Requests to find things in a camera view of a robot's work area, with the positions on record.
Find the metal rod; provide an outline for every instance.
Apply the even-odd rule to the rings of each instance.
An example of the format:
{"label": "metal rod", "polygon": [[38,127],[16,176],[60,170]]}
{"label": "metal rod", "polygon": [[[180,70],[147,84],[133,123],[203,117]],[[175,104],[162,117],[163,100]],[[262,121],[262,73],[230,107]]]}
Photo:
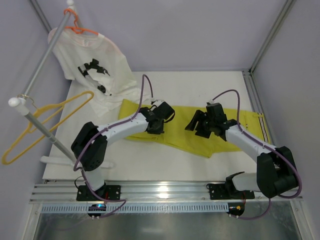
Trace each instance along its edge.
{"label": "metal rod", "polygon": [[45,126],[42,125],[38,119],[33,116],[30,112],[25,115],[25,118],[28,119],[43,135],[45,135],[52,144],[54,144],[64,155],[66,155],[72,162],[76,162],[77,159],[75,155],[68,150]]}
{"label": "metal rod", "polygon": [[255,57],[253,64],[250,68],[250,74],[252,74],[258,64],[260,63],[262,57],[266,54],[268,48],[270,47],[271,43],[275,39],[277,33],[279,32],[282,24],[284,23],[285,19],[287,18],[289,12],[291,11],[292,7],[294,6],[296,0],[287,0],[283,5],[279,15],[277,16],[270,32],[268,33],[266,39],[264,40],[262,47],[260,48],[257,56]]}
{"label": "metal rod", "polygon": [[36,66],[35,70],[33,71],[31,77],[29,78],[29,81],[28,81],[28,84],[25,86],[22,94],[23,95],[26,95],[26,96],[29,96],[33,86],[35,85],[35,82],[39,76],[39,73],[41,72],[46,60],[48,59],[50,53],[52,52],[54,46],[56,45],[62,31],[65,29],[65,26],[69,20],[71,16],[71,13],[70,12],[67,12],[61,23],[59,24],[57,30],[55,31],[50,43],[49,43],[49,47],[47,48],[47,50],[45,51],[45,53],[43,54],[43,56],[41,57],[41,60],[39,61],[38,65]]}
{"label": "metal rod", "polygon": [[49,33],[52,30],[44,12],[42,11],[39,3],[37,0],[29,0],[31,6],[33,7],[34,11],[36,12],[37,16],[39,17],[40,22],[42,23],[45,30]]}

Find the clothes hanger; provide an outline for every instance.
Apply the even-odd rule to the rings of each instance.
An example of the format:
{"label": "clothes hanger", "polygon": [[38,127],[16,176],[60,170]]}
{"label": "clothes hanger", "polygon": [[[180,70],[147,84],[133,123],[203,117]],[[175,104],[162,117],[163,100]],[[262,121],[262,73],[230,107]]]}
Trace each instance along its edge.
{"label": "clothes hanger", "polygon": [[83,34],[84,32],[89,32],[89,33],[92,33],[92,34],[95,34],[95,35],[98,35],[99,33],[96,32],[96,31],[92,31],[88,28],[82,28],[82,27],[78,27],[78,15],[76,14],[75,11],[73,11],[72,9],[70,8],[66,8],[63,13],[66,14],[67,12],[70,12],[74,15],[74,26],[66,26],[65,28],[66,29],[71,29],[72,31],[74,31],[76,34]]}
{"label": "clothes hanger", "polygon": [[[63,102],[57,103],[57,104],[48,104],[45,105],[43,107],[37,108],[34,105],[34,101],[32,98],[25,96],[27,98],[30,98],[32,100],[32,105],[36,107],[36,111],[34,112],[34,116],[36,118],[38,118],[39,116],[41,116],[42,114],[44,114],[45,112],[51,110],[51,109],[56,109],[59,108],[58,110],[56,110],[52,115],[50,115],[47,119],[45,119],[42,124],[45,124],[46,122],[48,122],[50,119],[52,119],[55,115],[57,115],[58,113],[60,113],[66,106],[67,103],[72,102],[73,100],[85,95],[85,94],[90,94],[91,96],[84,101],[80,106],[78,106],[75,110],[73,110],[70,114],[68,114],[64,119],[62,119],[61,121],[59,121],[56,125],[54,125],[52,128],[50,128],[50,132],[52,132],[53,130],[55,130],[58,126],[60,126],[61,124],[63,124],[68,118],[70,118],[75,112],[77,112],[80,108],[82,108],[85,104],[87,104],[94,96],[95,94],[92,91],[84,91],[76,96],[73,96]],[[4,165],[9,165],[12,164],[14,161],[16,161],[18,158],[20,158],[23,154],[25,154],[27,151],[29,151],[31,148],[33,148],[37,143],[39,143],[42,139],[44,139],[44,135],[42,137],[40,137],[38,140],[36,140],[34,143],[32,143],[30,146],[28,146],[25,150],[23,150],[21,153],[19,153],[17,156],[15,156],[12,160],[7,161],[7,155],[16,147],[16,145],[27,135],[27,134],[32,134],[36,128],[33,127],[33,124],[31,122],[29,122],[28,127],[24,130],[24,132],[14,141],[14,143],[10,146],[10,148],[4,152],[3,156],[2,156],[2,164]]]}

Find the orange hanger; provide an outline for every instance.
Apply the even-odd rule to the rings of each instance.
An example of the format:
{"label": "orange hanger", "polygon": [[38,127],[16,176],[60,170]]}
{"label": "orange hanger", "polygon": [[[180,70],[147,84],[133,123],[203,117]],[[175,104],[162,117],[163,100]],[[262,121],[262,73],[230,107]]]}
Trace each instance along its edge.
{"label": "orange hanger", "polygon": [[96,31],[92,31],[90,29],[87,28],[82,28],[82,27],[78,27],[78,15],[76,14],[75,11],[73,11],[70,8],[66,8],[63,13],[66,14],[66,12],[70,12],[74,15],[74,26],[66,26],[66,29],[71,29],[72,31],[74,31],[76,34],[83,34],[84,32],[89,32],[95,35],[98,35],[99,33],[97,33]]}

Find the yellow cloth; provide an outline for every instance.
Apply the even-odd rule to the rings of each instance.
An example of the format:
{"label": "yellow cloth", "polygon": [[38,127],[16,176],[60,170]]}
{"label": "yellow cloth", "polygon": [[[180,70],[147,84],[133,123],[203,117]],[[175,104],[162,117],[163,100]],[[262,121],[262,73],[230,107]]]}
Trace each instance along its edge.
{"label": "yellow cloth", "polygon": [[[118,119],[133,114],[138,108],[138,104],[124,99],[120,108]],[[149,134],[147,132],[141,132],[127,137],[129,140],[136,141],[149,141],[165,144],[189,153],[211,157],[213,153],[220,152],[236,152],[241,151],[238,147],[232,143],[226,142],[213,133],[210,138],[204,138],[196,136],[194,131],[187,131],[185,127],[189,124],[193,118],[196,110],[200,109],[205,112],[205,107],[195,106],[172,106],[175,110],[175,117],[172,121],[164,124],[164,133],[160,135]],[[236,109],[224,108],[224,113],[228,119],[237,119]],[[263,141],[269,142],[268,131],[265,126],[265,119],[263,114],[251,111],[240,111],[239,115],[240,123],[246,127],[246,129],[252,134],[256,135]]]}

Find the white table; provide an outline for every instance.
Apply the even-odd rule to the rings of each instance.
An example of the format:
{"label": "white table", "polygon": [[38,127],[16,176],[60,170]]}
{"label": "white table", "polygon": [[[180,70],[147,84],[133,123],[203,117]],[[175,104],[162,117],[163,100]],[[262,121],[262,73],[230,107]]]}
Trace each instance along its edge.
{"label": "white table", "polygon": [[[164,99],[170,105],[205,107],[206,102],[219,93],[236,89],[240,93],[241,110],[252,111],[245,82],[240,71],[214,72],[134,72],[141,82],[147,74],[152,82],[156,99]],[[71,84],[68,98],[85,91],[76,81]],[[227,93],[219,98],[224,108],[236,108],[237,98]],[[79,103],[72,103],[63,110],[66,116]],[[56,132],[56,137],[68,148],[82,126],[92,121],[95,125],[117,120],[117,108],[97,117],[89,104],[85,105]],[[64,157],[52,146],[50,157]],[[215,153],[211,158],[197,156],[156,142],[119,140],[107,147],[105,161],[115,167],[102,171],[106,180],[114,181],[224,181],[231,174],[256,171],[255,162],[244,152]],[[47,164],[43,179],[74,180],[80,176],[71,166]]]}

